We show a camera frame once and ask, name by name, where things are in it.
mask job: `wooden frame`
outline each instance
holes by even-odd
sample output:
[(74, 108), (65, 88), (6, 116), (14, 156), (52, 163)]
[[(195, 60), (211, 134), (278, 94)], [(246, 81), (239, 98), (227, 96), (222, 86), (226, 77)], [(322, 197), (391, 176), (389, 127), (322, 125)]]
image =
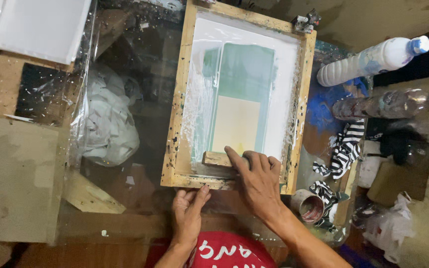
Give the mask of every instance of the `wooden frame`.
[(165, 149), (164, 165), (160, 185), (200, 188), (208, 185), (211, 189), (233, 190), (235, 181), (231, 179), (221, 179), (211, 176), (176, 174), (176, 159), (180, 138), (179, 133), (182, 126), (182, 114), (185, 101), (188, 71), (190, 68), (191, 48), (193, 43), (196, 13), (198, 11), (209, 11), (219, 15), (229, 16), (234, 19), (244, 20), (257, 26), (267, 28), (276, 32), (284, 32), (301, 40), (301, 55), (299, 58), (299, 77), (296, 85), (295, 95), (295, 115), (296, 126), (292, 136), (292, 146), (287, 146), (286, 166), (283, 170), (284, 180), (280, 191), (282, 194), (293, 194), (295, 192), (295, 181), (297, 179), (300, 149), (302, 145), (302, 135), (304, 120), (306, 116), (307, 95), (309, 93), (310, 76), (312, 71), (312, 61), (314, 57), (314, 47), (317, 32), (311, 34), (294, 33), (291, 23), (277, 20), (265, 15), (239, 9), (227, 4), (216, 2), (208, 4), (197, 0), (188, 0), (186, 5), (183, 33), (178, 58), (178, 69), (176, 73), (176, 87), (173, 96), (172, 114), (170, 116), (170, 127)]

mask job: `cream rectangle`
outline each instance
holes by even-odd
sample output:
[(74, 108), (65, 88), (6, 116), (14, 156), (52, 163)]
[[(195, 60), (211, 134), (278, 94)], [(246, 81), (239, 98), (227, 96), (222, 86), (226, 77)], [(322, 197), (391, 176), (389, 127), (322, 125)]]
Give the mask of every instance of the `cream rectangle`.
[(254, 150), (260, 106), (259, 102), (218, 96), (212, 151), (224, 152), (226, 145), (240, 155)]

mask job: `clear plastic bottle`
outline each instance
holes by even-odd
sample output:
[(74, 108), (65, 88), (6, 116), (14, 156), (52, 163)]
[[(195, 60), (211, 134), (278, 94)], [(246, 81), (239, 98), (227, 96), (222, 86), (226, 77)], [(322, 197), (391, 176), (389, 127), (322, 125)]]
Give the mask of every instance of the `clear plastic bottle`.
[(414, 56), (429, 51), (429, 39), (420, 36), (409, 40), (396, 37), (359, 54), (320, 68), (317, 80), (323, 86), (334, 86), (360, 76), (370, 76), (407, 65)]
[(370, 98), (339, 100), (332, 107), (332, 114), (341, 120), (410, 118), (424, 110), (429, 111), (429, 94), (421, 89), (408, 89)]

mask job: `striped cloth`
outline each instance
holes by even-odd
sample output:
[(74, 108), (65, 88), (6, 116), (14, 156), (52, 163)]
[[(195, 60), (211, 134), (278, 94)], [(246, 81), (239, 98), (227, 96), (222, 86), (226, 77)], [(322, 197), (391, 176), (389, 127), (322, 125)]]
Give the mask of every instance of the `striped cloth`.
[(347, 200), (348, 195), (341, 192), (332, 192), (330, 187), (323, 181), (316, 181), (309, 190), (318, 195), (324, 202), (324, 214), (314, 226), (328, 230), (331, 233), (337, 232), (337, 228), (330, 222), (329, 213), (332, 207), (340, 201)]
[(345, 172), (360, 155), (358, 142), (365, 132), (364, 119), (360, 119), (352, 124), (347, 124), (343, 134), (338, 134), (337, 142), (332, 154), (330, 168), (314, 162), (312, 165), (316, 173), (324, 177), (332, 174), (334, 179), (341, 178)]

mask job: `plastic bag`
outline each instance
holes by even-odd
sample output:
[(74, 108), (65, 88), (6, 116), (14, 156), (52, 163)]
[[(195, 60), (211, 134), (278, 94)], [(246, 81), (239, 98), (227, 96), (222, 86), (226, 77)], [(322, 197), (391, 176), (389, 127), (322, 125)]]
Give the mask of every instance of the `plastic bag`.
[(105, 65), (94, 66), (89, 70), (87, 98), (87, 143), (83, 156), (105, 167), (120, 165), (140, 145), (123, 79)]
[(398, 254), (405, 236), (415, 235), (412, 230), (411, 212), (407, 207), (410, 202), (411, 198), (406, 192), (400, 193), (390, 210), (366, 221), (364, 238), (383, 249), (385, 259), (392, 263), (400, 261)]

